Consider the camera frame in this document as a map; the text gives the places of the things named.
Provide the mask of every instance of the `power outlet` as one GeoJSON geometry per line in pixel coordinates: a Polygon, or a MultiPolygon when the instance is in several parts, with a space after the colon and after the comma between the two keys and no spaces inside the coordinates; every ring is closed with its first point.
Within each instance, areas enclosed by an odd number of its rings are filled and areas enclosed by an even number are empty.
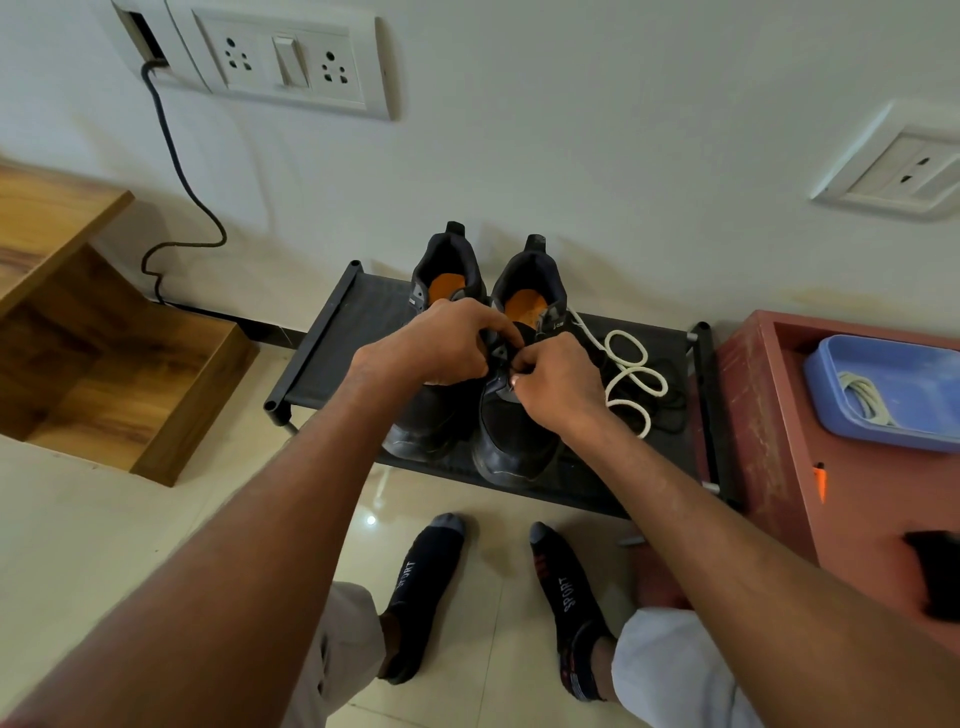
{"type": "Polygon", "coordinates": [[[222,20],[204,24],[207,45],[228,88],[257,88],[263,83],[258,33],[255,25],[246,23],[222,20]]]}
{"type": "Polygon", "coordinates": [[[958,157],[957,143],[901,134],[851,192],[897,203],[929,203],[960,182],[958,157]]]}
{"type": "Polygon", "coordinates": [[[891,102],[811,197],[914,217],[953,212],[960,205],[960,108],[891,102]]]}
{"type": "Polygon", "coordinates": [[[317,94],[331,99],[363,99],[349,36],[298,31],[296,38],[307,81],[317,94]]]}

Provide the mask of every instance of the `white pants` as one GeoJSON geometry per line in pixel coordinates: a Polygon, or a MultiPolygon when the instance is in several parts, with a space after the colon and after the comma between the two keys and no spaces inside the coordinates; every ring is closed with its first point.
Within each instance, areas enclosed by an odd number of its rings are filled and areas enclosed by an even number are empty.
{"type": "MultiPolygon", "coordinates": [[[[373,599],[334,582],[282,728],[323,728],[376,677],[386,648],[373,599]]],[[[694,612],[641,609],[613,655],[620,703],[653,728],[759,728],[713,639],[694,612]]]]}
{"type": "Polygon", "coordinates": [[[623,626],[613,653],[620,704],[653,728],[760,728],[696,612],[648,607],[623,626]]]}

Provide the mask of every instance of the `white wall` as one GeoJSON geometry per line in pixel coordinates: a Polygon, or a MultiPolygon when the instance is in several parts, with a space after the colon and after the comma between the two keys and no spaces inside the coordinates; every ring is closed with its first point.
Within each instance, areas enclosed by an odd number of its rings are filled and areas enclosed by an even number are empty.
{"type": "MultiPolygon", "coordinates": [[[[579,308],[675,327],[759,307],[960,334],[960,224],[806,195],[894,97],[960,104],[944,0],[342,0],[389,31],[391,123],[164,88],[226,249],[163,253],[171,299],[310,325],[349,260],[405,276],[447,219],[488,285],[547,235],[579,308]]],[[[79,0],[0,5],[0,157],[120,182],[135,261],[211,227],[142,84],[79,0]]]]}

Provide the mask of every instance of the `hand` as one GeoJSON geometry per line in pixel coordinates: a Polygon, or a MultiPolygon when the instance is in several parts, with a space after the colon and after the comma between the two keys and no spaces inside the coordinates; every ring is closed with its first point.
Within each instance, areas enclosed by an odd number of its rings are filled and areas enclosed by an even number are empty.
{"type": "Polygon", "coordinates": [[[610,415],[600,370],[572,333],[521,349],[513,366],[511,383],[527,414],[561,437],[585,417],[610,415]],[[531,374],[520,374],[531,367],[531,374]]]}
{"type": "Polygon", "coordinates": [[[399,331],[361,348],[354,364],[380,363],[419,384],[456,384],[487,374],[480,331],[489,328],[515,347],[523,337],[506,316],[475,299],[441,300],[399,331]]]}

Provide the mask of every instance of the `black sneaker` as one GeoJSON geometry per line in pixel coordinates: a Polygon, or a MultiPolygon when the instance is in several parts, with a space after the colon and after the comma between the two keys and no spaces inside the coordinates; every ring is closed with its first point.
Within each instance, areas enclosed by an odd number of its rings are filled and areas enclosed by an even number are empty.
{"type": "MultiPolygon", "coordinates": [[[[530,235],[493,287],[491,306],[516,324],[527,344],[567,329],[566,291],[542,235],[530,235]]],[[[553,461],[560,437],[535,423],[510,386],[516,349],[502,337],[490,343],[490,373],[471,440],[473,464],[494,485],[524,488],[553,461]]]]}
{"type": "MultiPolygon", "coordinates": [[[[446,232],[430,238],[411,280],[411,319],[440,299],[486,302],[487,288],[464,232],[463,225],[449,222],[446,232]]],[[[445,387],[422,386],[390,428],[383,448],[404,460],[442,458],[465,427],[459,414],[473,411],[480,385],[475,379],[445,387]]]]}

